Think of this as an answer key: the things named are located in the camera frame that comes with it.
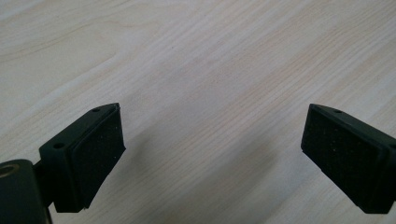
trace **table surface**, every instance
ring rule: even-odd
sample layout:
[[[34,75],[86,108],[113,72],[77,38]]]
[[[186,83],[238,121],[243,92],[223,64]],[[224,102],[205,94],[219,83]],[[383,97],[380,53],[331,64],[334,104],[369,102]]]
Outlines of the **table surface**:
[[[300,149],[309,104],[396,136],[396,1],[0,1],[1,161],[119,102],[126,151],[54,223],[395,223]]]

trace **black plastic bracket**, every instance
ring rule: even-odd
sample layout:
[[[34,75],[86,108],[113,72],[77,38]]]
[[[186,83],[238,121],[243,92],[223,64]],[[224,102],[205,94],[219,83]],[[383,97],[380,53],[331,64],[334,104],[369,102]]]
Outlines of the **black plastic bracket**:
[[[363,212],[389,212],[396,199],[396,139],[343,111],[310,105],[301,147]]]
[[[0,164],[1,222],[50,223],[52,202],[57,212],[88,208],[124,150],[120,105],[90,110],[39,149],[37,164]]]

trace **wood grain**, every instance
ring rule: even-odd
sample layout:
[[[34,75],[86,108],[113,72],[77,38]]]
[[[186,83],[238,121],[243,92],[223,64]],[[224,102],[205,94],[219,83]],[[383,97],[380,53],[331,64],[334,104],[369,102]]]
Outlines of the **wood grain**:
[[[1,161],[120,102],[127,147],[55,223],[395,223],[301,151],[308,105],[396,136],[396,2],[0,1]]]

